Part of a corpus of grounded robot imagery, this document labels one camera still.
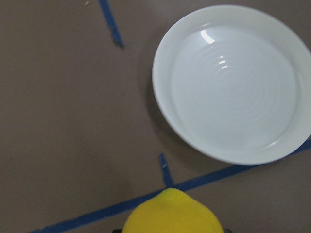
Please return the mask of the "yellow lemon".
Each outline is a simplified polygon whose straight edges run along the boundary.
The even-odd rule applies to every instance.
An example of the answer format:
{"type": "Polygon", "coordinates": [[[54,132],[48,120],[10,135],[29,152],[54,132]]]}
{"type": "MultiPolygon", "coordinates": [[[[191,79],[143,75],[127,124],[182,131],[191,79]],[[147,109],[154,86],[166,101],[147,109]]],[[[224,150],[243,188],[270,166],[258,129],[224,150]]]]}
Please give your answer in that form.
{"type": "Polygon", "coordinates": [[[123,233],[222,233],[217,217],[203,204],[175,188],[133,210],[123,233]]]}

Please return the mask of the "white plate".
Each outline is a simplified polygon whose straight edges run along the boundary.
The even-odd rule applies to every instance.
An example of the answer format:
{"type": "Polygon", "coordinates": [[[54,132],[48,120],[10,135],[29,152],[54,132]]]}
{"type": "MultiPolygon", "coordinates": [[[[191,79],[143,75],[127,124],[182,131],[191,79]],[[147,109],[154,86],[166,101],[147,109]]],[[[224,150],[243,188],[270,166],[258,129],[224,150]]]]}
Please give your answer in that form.
{"type": "Polygon", "coordinates": [[[259,10],[216,5],[181,18],[157,47],[152,82],[172,129],[223,162],[270,163],[311,134],[311,52],[259,10]]]}

